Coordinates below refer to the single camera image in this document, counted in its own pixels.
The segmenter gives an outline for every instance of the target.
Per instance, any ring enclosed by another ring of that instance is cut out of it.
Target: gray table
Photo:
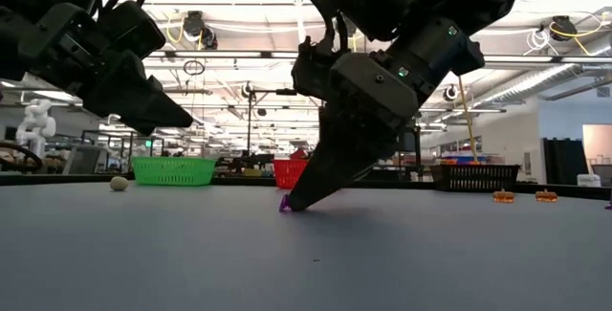
[[[612,212],[347,189],[0,188],[0,310],[610,310]]]

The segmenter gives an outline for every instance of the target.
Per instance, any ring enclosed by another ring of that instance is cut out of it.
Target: ceiling
[[[540,23],[550,22],[554,15],[569,15],[574,23],[578,23],[580,31],[593,31],[599,26],[599,21],[605,19],[601,14],[610,4],[612,0],[518,0],[508,16],[472,39],[481,44],[486,55],[564,55],[578,47],[576,42],[551,41],[552,48],[548,45],[542,49],[530,48],[530,38],[533,38],[533,31]],[[197,47],[196,43],[184,37],[172,42],[180,36],[179,27],[187,11],[204,13],[207,25],[217,35],[219,50],[223,51],[294,52],[304,35],[319,40],[324,31],[320,15],[307,0],[147,0],[144,8],[158,22],[163,33],[169,36],[169,43],[164,47],[168,51],[192,51]],[[607,26],[602,27],[597,33],[585,37],[583,43],[597,39],[609,30]],[[358,52],[369,52],[383,49],[387,43],[370,42],[358,32],[349,45]],[[247,104],[247,99],[242,97],[241,88],[247,81],[259,90],[292,87],[290,58],[197,58],[199,63],[207,66],[199,76],[184,72],[183,66],[188,60],[190,58],[175,58],[172,61],[148,58],[144,65],[147,73],[159,79],[164,89],[172,92],[171,97],[189,113],[205,120],[208,127],[219,126],[222,130],[216,128],[205,131],[203,135],[212,136],[224,144],[246,144],[244,136],[248,111],[241,106]],[[516,69],[483,69],[463,76],[462,80],[470,98],[523,72]],[[452,102],[444,101],[442,90],[457,81],[457,76],[448,75],[424,107],[454,107]],[[192,92],[202,89],[209,90],[211,95]],[[269,94],[265,97],[259,95],[258,101],[257,107],[268,111],[266,116],[252,113],[252,118],[262,124],[254,130],[256,144],[270,141],[286,143],[298,138],[316,143],[316,108],[320,105],[319,100]],[[230,112],[228,105],[238,106],[235,112]],[[293,109],[276,109],[282,105],[290,105]],[[434,119],[435,114],[426,115],[425,121],[429,118]],[[258,132],[273,122],[288,123],[287,128],[270,133]]]

